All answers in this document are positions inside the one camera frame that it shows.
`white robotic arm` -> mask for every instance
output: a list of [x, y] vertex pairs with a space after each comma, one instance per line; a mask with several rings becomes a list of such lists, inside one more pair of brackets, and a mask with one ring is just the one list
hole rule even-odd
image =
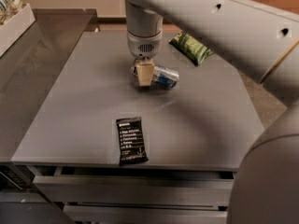
[[[299, 16], [249, 0], [126, 0], [126, 6], [129, 48], [136, 58], [159, 52], [164, 17], [289, 107], [244, 158], [228, 223], [296, 223]], [[146, 46], [151, 49], [141, 50]]]

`black packet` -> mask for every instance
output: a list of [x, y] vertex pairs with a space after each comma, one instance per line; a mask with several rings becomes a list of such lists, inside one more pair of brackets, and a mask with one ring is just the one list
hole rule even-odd
[[144, 147], [141, 117], [117, 119], [121, 149], [120, 166], [148, 161]]

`green bag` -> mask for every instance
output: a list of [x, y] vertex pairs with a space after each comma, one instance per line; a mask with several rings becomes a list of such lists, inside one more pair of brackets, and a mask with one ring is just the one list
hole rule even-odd
[[214, 53], [186, 32], [180, 32], [169, 43], [187, 55], [195, 65], [202, 63], [206, 57]]

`white container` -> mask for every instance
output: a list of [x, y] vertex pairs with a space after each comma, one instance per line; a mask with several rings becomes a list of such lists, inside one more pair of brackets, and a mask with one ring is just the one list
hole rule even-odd
[[36, 20], [29, 4], [0, 26], [0, 57]]

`silver can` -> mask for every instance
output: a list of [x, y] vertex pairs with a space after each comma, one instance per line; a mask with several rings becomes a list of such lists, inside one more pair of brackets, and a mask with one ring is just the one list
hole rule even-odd
[[[131, 73], [134, 77], [138, 77], [137, 69], [133, 65]], [[155, 64], [151, 83], [159, 84], [166, 88], [174, 88], [179, 81], [179, 74], [177, 71], [169, 69], [159, 64]]]

